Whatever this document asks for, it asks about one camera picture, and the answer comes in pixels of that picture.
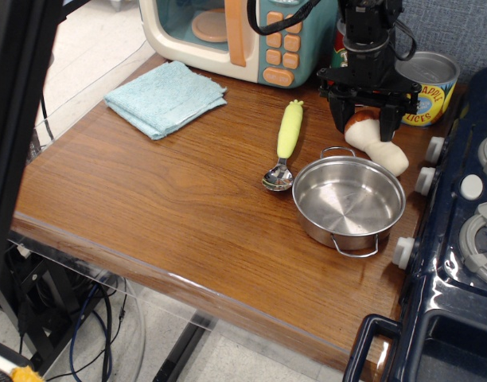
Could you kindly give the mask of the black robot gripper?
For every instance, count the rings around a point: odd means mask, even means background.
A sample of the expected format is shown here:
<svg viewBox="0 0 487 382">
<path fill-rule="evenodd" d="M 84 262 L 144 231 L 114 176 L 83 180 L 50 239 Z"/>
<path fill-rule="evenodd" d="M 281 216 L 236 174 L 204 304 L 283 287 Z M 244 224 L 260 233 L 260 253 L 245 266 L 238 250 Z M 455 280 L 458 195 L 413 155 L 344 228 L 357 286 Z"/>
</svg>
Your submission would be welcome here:
<svg viewBox="0 0 487 382">
<path fill-rule="evenodd" d="M 395 39 L 364 44 L 347 37 L 348 66 L 322 68 L 320 94 L 329 101 L 335 127 L 345 131 L 355 106 L 381 107 L 380 141 L 390 142 L 405 113 L 416 113 L 421 86 L 396 71 Z"/>
</svg>

